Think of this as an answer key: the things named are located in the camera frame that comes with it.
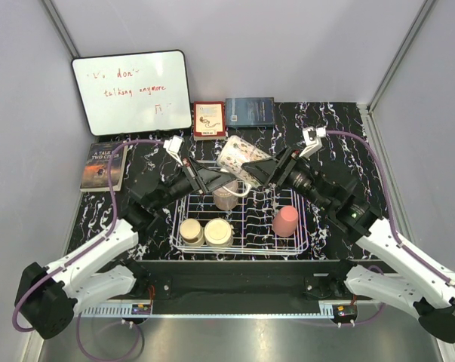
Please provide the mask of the matte pink cup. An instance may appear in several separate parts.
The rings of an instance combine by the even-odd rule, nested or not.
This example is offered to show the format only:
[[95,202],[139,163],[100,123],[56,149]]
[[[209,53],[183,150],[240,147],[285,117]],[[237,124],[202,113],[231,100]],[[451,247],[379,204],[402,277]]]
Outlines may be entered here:
[[299,214],[295,207],[284,206],[272,221],[272,231],[279,237],[290,237],[297,229]]

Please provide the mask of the red and white book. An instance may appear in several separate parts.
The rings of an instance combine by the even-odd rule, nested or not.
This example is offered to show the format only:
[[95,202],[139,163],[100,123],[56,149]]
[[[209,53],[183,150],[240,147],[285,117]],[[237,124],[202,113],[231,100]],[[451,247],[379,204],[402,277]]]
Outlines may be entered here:
[[193,137],[195,141],[226,138],[224,102],[194,103]]

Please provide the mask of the white dry-erase board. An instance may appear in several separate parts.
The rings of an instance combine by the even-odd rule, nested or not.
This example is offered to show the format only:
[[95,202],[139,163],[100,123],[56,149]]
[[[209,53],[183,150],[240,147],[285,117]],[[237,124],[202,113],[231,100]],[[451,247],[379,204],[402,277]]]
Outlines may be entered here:
[[94,136],[192,126],[180,50],[78,58],[72,70]]

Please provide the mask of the cream cup with wood band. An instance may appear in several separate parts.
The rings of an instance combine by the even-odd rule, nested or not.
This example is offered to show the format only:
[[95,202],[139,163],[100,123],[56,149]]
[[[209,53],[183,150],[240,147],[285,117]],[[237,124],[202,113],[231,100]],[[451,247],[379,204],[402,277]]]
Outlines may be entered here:
[[200,247],[204,244],[204,229],[196,219],[185,219],[180,224],[180,237],[189,247]]

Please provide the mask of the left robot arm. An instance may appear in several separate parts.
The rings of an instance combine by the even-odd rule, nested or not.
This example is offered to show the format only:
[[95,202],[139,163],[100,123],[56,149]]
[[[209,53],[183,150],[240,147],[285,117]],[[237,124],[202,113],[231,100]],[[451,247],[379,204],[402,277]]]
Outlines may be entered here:
[[235,176],[185,158],[180,169],[166,181],[155,173],[141,174],[130,190],[128,205],[115,210],[112,223],[78,249],[41,266],[34,262],[22,272],[13,316],[22,315],[28,331],[43,339],[60,334],[81,311],[113,296],[143,297],[149,281],[139,268],[117,265],[100,269],[136,246],[139,234],[164,219],[163,209],[193,193],[210,193],[235,180]]

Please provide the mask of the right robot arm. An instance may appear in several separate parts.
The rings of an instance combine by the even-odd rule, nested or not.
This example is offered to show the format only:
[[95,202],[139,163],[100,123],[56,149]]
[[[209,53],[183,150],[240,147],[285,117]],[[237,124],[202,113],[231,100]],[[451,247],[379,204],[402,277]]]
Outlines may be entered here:
[[377,299],[415,317],[443,342],[455,342],[455,271],[444,267],[399,234],[391,219],[356,192],[357,179],[339,162],[315,167],[299,152],[244,163],[242,170],[263,186],[289,188],[314,204],[335,225],[343,240],[380,258],[404,278],[377,275],[354,262],[343,262],[328,280],[332,296]]

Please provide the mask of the Tale of Two Cities book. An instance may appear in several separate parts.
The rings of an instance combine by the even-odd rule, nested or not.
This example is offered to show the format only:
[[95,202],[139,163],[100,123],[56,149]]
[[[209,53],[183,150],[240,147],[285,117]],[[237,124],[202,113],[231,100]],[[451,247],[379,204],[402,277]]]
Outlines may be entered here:
[[[81,179],[81,192],[108,192],[107,167],[111,153],[121,142],[91,144]],[[112,188],[121,190],[128,148],[125,146],[114,155],[111,166]]]

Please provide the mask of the iridescent pink mug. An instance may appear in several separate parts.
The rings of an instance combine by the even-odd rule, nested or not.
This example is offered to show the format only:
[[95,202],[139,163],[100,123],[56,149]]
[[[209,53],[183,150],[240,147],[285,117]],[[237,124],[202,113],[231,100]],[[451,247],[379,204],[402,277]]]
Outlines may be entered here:
[[233,180],[225,186],[214,190],[212,192],[215,206],[223,211],[229,211],[238,205],[238,197],[233,195],[232,192],[238,191],[238,181]]

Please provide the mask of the cream ribbed mug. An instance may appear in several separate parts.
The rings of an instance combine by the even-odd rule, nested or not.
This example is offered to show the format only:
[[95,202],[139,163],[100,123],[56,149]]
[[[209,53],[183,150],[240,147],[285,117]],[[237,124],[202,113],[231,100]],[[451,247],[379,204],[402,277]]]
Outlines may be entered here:
[[210,220],[204,227],[204,239],[209,247],[231,247],[233,235],[232,225],[221,218]]

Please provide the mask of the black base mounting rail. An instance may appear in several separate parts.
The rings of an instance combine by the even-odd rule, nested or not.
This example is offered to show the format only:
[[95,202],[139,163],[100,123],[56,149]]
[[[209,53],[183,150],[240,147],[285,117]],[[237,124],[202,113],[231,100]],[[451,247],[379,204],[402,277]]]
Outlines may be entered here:
[[341,279],[352,260],[340,261],[130,261],[138,273],[130,292],[119,292],[107,284],[107,299],[146,299],[148,287],[155,290],[154,302],[180,300],[256,302],[277,299],[290,305],[300,300],[348,300]]

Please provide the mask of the white patterned mug orange inside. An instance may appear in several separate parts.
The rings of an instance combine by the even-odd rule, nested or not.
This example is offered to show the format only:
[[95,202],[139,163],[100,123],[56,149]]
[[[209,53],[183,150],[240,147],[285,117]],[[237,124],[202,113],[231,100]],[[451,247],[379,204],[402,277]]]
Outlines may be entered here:
[[270,155],[242,138],[230,136],[225,146],[220,151],[220,154],[216,159],[216,164],[220,167],[222,172],[228,172],[241,180],[244,183],[245,191],[242,193],[234,193],[228,191],[225,186],[223,189],[231,195],[244,197],[252,188],[259,188],[261,184],[247,171],[243,170],[241,166],[249,162],[262,161],[269,158],[271,158]]

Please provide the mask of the dark blue book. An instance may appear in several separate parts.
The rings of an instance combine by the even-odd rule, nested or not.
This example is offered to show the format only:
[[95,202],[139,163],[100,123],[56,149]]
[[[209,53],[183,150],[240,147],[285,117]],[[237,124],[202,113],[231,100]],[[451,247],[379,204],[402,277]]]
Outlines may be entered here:
[[275,102],[272,97],[226,98],[228,128],[273,127]]

